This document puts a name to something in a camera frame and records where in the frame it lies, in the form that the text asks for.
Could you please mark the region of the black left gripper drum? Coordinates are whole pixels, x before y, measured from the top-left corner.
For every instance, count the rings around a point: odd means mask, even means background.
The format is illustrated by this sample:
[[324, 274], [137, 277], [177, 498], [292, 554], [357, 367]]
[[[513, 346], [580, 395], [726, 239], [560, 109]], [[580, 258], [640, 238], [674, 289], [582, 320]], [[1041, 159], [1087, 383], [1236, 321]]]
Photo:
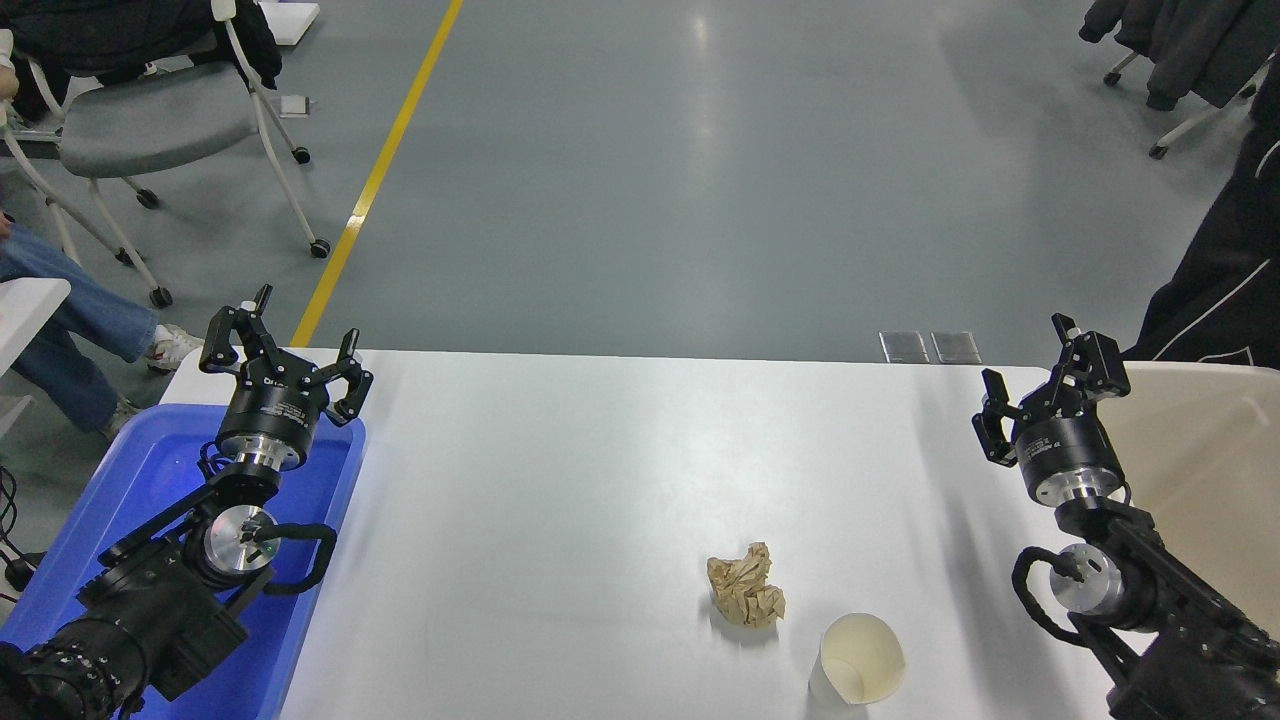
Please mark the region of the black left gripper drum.
[[307, 455], [312, 448], [319, 416], [328, 405], [316, 372], [269, 374], [238, 373], [215, 445], [224, 455], [241, 451], [251, 439], [265, 438], [285, 447], [288, 455]]

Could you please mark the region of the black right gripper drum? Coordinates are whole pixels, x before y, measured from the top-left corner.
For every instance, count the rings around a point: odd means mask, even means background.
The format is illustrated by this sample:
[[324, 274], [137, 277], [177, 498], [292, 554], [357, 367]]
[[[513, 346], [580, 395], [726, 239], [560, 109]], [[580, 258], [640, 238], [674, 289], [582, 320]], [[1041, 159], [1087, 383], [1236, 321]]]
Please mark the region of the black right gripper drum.
[[1052, 416], [1016, 429], [1016, 460], [1029, 492], [1060, 492], [1078, 473], [1100, 492], [1123, 486], [1114, 443], [1096, 416]]

